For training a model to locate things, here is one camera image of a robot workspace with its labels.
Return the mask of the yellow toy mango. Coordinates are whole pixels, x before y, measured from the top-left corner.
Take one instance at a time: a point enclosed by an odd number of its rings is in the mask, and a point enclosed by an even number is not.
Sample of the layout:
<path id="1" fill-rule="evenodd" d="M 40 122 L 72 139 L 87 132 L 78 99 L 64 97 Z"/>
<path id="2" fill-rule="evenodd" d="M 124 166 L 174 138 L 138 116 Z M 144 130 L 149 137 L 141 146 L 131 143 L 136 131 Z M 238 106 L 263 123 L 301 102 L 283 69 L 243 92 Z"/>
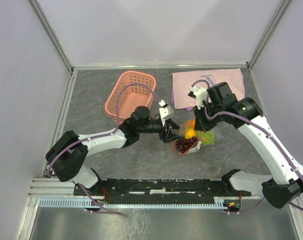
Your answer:
<path id="1" fill-rule="evenodd" d="M 186 140 L 197 138 L 198 134 L 193 128 L 187 128 L 184 132 L 184 138 Z"/>

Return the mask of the dark red grape bunch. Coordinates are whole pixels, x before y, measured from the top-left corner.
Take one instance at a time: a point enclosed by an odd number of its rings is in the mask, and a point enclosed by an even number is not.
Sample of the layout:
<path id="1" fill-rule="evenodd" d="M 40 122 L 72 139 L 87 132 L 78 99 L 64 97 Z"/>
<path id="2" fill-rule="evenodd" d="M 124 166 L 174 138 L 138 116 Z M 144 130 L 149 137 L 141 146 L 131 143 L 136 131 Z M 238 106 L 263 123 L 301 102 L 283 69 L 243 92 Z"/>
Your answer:
<path id="1" fill-rule="evenodd" d="M 182 138 L 180 140 L 177 140 L 175 142 L 175 149 L 180 153 L 180 154 L 186 154 L 189 153 L 192 149 L 195 149 L 198 145 L 198 138 L 191 138 L 191 139 L 185 139 Z"/>

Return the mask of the green custard apple toy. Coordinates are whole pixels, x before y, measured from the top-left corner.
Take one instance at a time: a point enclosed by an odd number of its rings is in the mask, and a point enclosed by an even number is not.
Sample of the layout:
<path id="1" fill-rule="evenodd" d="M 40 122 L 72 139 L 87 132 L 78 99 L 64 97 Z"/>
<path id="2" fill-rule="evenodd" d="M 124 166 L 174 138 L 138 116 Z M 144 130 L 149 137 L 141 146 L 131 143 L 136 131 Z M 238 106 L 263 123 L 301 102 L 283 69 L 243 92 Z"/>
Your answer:
<path id="1" fill-rule="evenodd" d="M 210 131 L 201 131 L 200 132 L 200 141 L 203 145 L 212 145 L 215 143 L 216 140 L 216 135 L 214 130 L 210 130 Z"/>

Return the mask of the clear zip top bag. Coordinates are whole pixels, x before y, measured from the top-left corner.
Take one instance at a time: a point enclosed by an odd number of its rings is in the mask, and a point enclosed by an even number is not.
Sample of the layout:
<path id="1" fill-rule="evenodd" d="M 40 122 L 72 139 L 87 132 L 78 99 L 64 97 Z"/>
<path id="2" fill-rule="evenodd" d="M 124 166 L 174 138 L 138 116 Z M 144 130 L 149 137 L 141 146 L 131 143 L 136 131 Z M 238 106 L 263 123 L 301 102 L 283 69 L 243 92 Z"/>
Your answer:
<path id="1" fill-rule="evenodd" d="M 212 146 L 225 137 L 218 129 L 196 130 L 196 120 L 190 119 L 180 125 L 177 132 L 181 138 L 171 143 L 171 150 L 176 156 L 185 156 L 198 152 L 208 146 Z"/>

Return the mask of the pink plastic perforated basket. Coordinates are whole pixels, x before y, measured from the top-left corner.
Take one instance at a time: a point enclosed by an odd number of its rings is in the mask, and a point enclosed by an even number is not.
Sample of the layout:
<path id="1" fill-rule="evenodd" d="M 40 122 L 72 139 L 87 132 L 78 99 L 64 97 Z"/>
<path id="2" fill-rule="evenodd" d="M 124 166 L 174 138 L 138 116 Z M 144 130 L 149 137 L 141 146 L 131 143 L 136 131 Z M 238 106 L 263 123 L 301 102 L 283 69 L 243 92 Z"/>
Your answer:
<path id="1" fill-rule="evenodd" d="M 133 83 L 135 85 L 124 89 L 125 86 Z M 122 123 L 137 107 L 151 108 L 153 94 L 137 84 L 143 84 L 155 91 L 157 80 L 153 75 L 140 71 L 128 70 L 122 73 L 104 105 L 104 112 L 108 117 L 117 121 L 116 109 L 118 109 L 119 122 Z"/>

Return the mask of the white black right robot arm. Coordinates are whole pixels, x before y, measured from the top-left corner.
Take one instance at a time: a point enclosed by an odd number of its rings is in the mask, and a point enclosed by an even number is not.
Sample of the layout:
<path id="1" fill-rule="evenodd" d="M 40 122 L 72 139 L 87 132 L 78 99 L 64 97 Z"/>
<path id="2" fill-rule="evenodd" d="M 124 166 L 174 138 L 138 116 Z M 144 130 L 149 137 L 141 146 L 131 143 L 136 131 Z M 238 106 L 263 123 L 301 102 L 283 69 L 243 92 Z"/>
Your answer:
<path id="1" fill-rule="evenodd" d="M 237 99 L 226 82 L 207 87 L 193 83 L 188 95 L 196 100 L 193 111 L 197 131 L 210 131 L 222 122 L 232 125 L 270 171 L 269 175 L 259 175 L 232 170 L 221 182 L 221 191 L 228 196 L 237 191 L 261 195 L 277 209 L 287 204 L 296 207 L 292 201 L 303 193 L 303 165 L 277 138 L 259 105 L 250 97 Z"/>

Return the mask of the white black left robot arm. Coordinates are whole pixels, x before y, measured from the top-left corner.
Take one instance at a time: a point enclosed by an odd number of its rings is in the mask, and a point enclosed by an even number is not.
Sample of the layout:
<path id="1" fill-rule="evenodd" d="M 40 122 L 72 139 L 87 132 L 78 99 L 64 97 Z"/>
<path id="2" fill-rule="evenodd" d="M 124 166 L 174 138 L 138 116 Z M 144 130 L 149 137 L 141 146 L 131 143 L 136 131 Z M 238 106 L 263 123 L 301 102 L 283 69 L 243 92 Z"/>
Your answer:
<path id="1" fill-rule="evenodd" d="M 140 139 L 141 134 L 158 134 L 164 143 L 180 140 L 176 132 L 180 127 L 172 120 L 170 106 L 159 108 L 152 118 L 146 106 L 137 107 L 130 117 L 109 131 L 81 135 L 69 130 L 46 153 L 48 169 L 53 170 L 60 182 L 72 181 L 82 185 L 91 195 L 102 190 L 102 180 L 92 168 L 84 165 L 85 159 L 94 154 L 129 147 Z"/>

